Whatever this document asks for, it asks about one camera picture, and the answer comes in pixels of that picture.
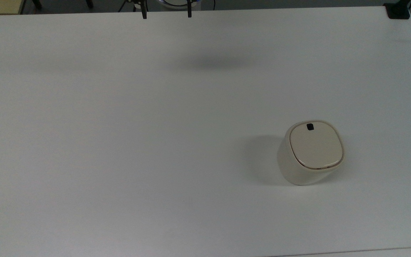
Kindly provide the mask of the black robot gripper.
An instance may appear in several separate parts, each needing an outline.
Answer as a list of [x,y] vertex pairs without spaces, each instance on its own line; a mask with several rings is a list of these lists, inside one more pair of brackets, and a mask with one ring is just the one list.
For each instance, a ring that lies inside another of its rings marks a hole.
[[[131,0],[131,2],[134,5],[140,5],[141,6],[142,18],[147,19],[147,4],[146,4],[146,2],[142,2],[142,0]],[[187,0],[188,18],[192,17],[192,2],[193,2],[193,0]]]

